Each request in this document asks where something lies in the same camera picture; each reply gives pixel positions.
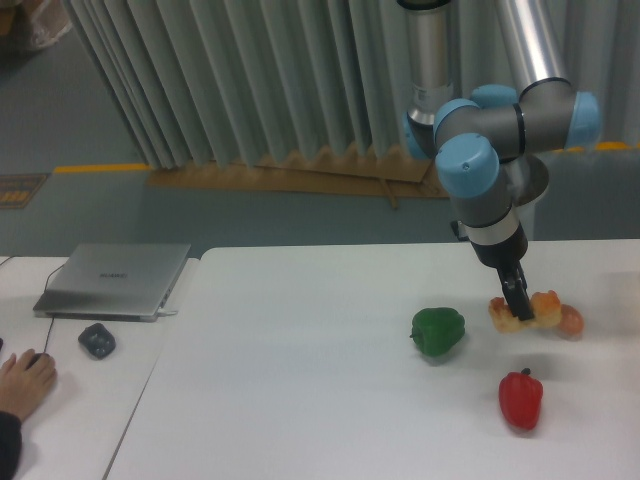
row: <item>red bell pepper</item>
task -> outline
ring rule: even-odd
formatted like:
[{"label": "red bell pepper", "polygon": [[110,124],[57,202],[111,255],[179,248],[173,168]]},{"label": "red bell pepper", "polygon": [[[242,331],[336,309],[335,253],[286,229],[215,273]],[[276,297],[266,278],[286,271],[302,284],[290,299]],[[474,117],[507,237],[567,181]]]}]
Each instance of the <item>red bell pepper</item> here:
[{"label": "red bell pepper", "polygon": [[542,383],[530,376],[531,370],[511,372],[500,382],[498,397],[505,420],[514,427],[533,429],[542,404]]}]

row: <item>sleeve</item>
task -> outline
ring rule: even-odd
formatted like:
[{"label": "sleeve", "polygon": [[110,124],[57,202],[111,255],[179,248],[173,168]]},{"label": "sleeve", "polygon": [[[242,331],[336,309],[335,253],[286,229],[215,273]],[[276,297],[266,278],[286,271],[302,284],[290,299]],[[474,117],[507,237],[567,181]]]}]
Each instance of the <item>sleeve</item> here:
[{"label": "sleeve", "polygon": [[13,478],[22,449],[22,424],[15,415],[0,412],[0,479]]}]

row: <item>silver laptop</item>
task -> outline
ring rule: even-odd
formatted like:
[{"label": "silver laptop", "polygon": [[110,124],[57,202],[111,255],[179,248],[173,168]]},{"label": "silver laptop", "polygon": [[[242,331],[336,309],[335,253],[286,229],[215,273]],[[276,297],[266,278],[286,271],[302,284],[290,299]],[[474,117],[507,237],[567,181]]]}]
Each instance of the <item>silver laptop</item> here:
[{"label": "silver laptop", "polygon": [[83,244],[33,307],[37,316],[153,321],[190,245]]}]

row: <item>laptop logo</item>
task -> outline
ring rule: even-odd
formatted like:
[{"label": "laptop logo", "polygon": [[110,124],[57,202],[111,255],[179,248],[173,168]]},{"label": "laptop logo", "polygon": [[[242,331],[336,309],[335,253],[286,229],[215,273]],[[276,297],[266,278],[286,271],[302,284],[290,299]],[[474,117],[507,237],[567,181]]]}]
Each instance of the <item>laptop logo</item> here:
[{"label": "laptop logo", "polygon": [[127,278],[128,273],[101,273],[100,278]]}]

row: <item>mouse cable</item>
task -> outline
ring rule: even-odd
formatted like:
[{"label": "mouse cable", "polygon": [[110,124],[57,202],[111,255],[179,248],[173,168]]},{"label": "mouse cable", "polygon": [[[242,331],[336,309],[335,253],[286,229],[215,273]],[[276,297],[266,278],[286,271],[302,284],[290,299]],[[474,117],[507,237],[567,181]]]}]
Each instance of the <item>mouse cable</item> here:
[{"label": "mouse cable", "polygon": [[51,329],[53,328],[53,321],[56,319],[55,315],[51,316],[51,324],[49,325],[49,331],[47,332],[47,339],[44,341],[44,349],[42,353],[47,353],[47,346],[49,345],[49,337],[51,336]]},{"label": "mouse cable", "polygon": [[1,263],[0,263],[0,267],[2,265],[4,265],[5,263],[7,263],[9,260],[11,260],[12,258],[16,258],[19,257],[20,255],[11,255],[10,257],[5,258]]},{"label": "mouse cable", "polygon": [[[53,274],[56,273],[58,270],[60,270],[62,267],[64,267],[64,263],[49,274],[49,276],[47,277],[47,281],[44,284],[44,291],[45,292],[47,291],[47,288],[49,287],[49,280],[51,279]],[[49,325],[49,331],[47,332],[47,339],[44,341],[44,350],[42,350],[42,353],[47,353],[47,346],[49,345],[49,337],[51,336],[51,330],[53,329],[53,321],[55,319],[56,319],[56,316],[52,315],[51,316],[51,324]]]}]

